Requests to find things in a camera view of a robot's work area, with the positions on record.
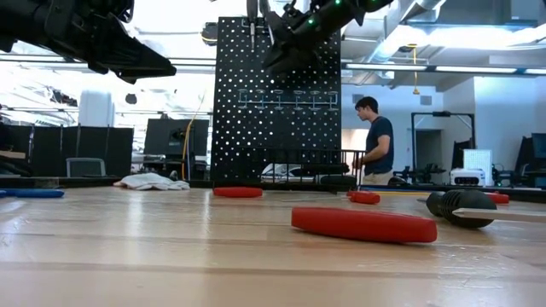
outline doorway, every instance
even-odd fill
[[[442,168],[442,131],[416,130],[415,131],[415,166],[422,170],[433,163]],[[442,174],[432,174],[432,182],[442,184]]]
[[[368,129],[342,129],[341,130],[341,149],[342,150],[366,150],[366,137],[368,137]],[[350,173],[352,173],[352,161],[354,153],[347,153],[347,164],[349,165]]]

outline wooden table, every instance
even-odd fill
[[[325,200],[283,202],[325,196]],[[68,189],[61,200],[0,200],[0,305],[39,307],[544,307],[546,224],[480,231],[439,221],[432,245],[309,235],[293,206],[429,217],[418,196],[378,206],[327,194]],[[514,203],[515,210],[544,210]]]

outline white towel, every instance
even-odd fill
[[[189,184],[183,181],[172,181],[155,173],[129,175],[121,181],[113,184],[115,187],[130,188],[135,190],[158,189],[167,190],[187,190]]]

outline red object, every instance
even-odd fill
[[[500,194],[498,192],[495,193],[486,193],[491,200],[495,202],[497,205],[507,205],[510,202],[510,197],[506,194]]]
[[[292,226],[319,235],[385,243],[430,243],[438,237],[430,218],[335,208],[293,208]]]
[[[356,192],[350,196],[350,201],[358,204],[377,205],[381,201],[381,196],[373,192]]]
[[[247,187],[232,187],[232,188],[215,188],[214,195],[233,198],[252,198],[260,197],[264,193],[261,188]]]
[[[359,193],[360,191],[347,191],[347,197],[351,198],[355,193]]]

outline khaki shorts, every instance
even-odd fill
[[[387,185],[392,178],[392,171],[383,174],[369,174],[362,178],[362,185]]]

